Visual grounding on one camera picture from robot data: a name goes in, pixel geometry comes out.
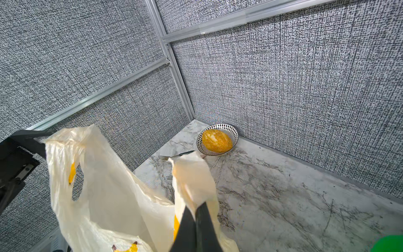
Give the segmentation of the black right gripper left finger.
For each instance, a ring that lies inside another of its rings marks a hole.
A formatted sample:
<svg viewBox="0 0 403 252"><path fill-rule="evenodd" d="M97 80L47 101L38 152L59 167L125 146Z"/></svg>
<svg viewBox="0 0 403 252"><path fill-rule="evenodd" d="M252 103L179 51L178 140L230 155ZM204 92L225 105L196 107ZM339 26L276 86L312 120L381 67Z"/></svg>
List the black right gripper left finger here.
<svg viewBox="0 0 403 252"><path fill-rule="evenodd" d="M196 223L187 207L185 207L178 233L170 252L196 252Z"/></svg>

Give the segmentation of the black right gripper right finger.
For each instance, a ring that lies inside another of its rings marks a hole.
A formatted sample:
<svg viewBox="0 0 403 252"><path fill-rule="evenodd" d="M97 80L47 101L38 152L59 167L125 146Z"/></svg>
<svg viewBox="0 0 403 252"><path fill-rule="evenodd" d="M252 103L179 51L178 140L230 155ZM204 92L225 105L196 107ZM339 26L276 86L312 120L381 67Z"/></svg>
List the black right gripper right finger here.
<svg viewBox="0 0 403 252"><path fill-rule="evenodd" d="M216 236L207 203L196 211L196 251L223 252Z"/></svg>

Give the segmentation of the cream plastic bag banana print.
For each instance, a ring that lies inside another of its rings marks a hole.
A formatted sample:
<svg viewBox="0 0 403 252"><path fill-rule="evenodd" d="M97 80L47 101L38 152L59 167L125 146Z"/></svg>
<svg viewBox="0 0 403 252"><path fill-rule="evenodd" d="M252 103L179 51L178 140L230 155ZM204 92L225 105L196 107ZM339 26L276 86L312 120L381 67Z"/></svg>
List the cream plastic bag banana print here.
<svg viewBox="0 0 403 252"><path fill-rule="evenodd" d="M216 184L206 161L170 159L174 201L157 194L123 163L95 125L62 129L44 141L51 207L75 252L169 252L187 207L203 204L223 252L236 252L218 220Z"/></svg>

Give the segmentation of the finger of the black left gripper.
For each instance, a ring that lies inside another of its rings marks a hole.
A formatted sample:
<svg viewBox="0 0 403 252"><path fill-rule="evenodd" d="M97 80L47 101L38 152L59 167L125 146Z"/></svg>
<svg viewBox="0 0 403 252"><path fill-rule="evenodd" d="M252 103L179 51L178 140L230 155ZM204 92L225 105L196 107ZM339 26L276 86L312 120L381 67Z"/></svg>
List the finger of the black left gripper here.
<svg viewBox="0 0 403 252"><path fill-rule="evenodd" d="M25 179L40 165L34 158L46 158L45 144L37 139L54 134L55 130L20 130L1 142L1 212L25 186Z"/></svg>

